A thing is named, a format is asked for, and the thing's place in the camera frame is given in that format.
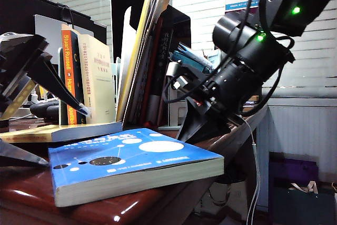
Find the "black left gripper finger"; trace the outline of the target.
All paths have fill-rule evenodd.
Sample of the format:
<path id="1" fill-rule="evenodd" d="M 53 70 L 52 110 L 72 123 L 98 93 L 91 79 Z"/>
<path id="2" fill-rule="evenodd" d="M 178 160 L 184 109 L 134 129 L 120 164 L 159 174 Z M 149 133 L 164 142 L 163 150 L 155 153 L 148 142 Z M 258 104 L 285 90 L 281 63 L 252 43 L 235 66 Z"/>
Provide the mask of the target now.
<path id="1" fill-rule="evenodd" d="M 42 157 L 1 140 L 1 167 L 48 167 Z"/>
<path id="2" fill-rule="evenodd" d="M 89 109 L 67 89 L 52 66 L 50 58 L 47 53 L 34 54 L 27 65 L 27 75 L 80 114 L 89 116 Z"/>

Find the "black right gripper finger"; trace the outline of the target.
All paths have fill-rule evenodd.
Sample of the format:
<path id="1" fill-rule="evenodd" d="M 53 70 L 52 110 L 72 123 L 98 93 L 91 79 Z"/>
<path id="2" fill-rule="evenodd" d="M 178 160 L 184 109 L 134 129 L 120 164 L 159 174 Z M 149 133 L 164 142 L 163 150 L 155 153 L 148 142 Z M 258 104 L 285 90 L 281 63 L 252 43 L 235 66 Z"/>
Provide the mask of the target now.
<path id="1" fill-rule="evenodd" d="M 205 115 L 200 115 L 195 109 L 194 104 L 189 100 L 187 112 L 181 128 L 176 136 L 180 141 L 205 141 L 211 137 L 208 132 L 209 124 Z"/>
<path id="2" fill-rule="evenodd" d="M 228 124 L 214 120 L 194 120 L 185 131 L 184 142 L 194 144 L 230 133 Z"/>

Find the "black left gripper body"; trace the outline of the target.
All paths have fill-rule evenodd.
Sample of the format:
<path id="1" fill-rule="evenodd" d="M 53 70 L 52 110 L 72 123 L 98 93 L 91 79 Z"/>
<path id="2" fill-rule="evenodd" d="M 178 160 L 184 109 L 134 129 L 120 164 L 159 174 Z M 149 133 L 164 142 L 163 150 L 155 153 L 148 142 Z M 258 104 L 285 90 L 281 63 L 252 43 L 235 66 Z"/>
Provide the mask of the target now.
<path id="1" fill-rule="evenodd" d="M 1 36 L 1 119 L 9 119 L 37 84 L 27 75 L 27 65 L 36 53 L 45 53 L 48 43 L 40 35 Z"/>

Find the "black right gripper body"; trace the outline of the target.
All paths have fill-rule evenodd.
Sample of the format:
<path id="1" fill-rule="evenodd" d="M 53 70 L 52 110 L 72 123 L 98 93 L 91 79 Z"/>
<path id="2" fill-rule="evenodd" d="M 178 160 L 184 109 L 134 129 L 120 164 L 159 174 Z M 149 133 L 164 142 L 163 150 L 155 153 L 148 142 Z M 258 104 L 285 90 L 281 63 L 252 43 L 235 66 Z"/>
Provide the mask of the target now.
<path id="1" fill-rule="evenodd" d="M 243 104 L 260 89 L 263 79 L 242 63 L 230 62 L 214 76 L 189 68 L 190 94 L 187 96 L 188 120 L 224 120 L 235 115 L 248 117 L 258 112 L 263 104 L 243 112 Z"/>

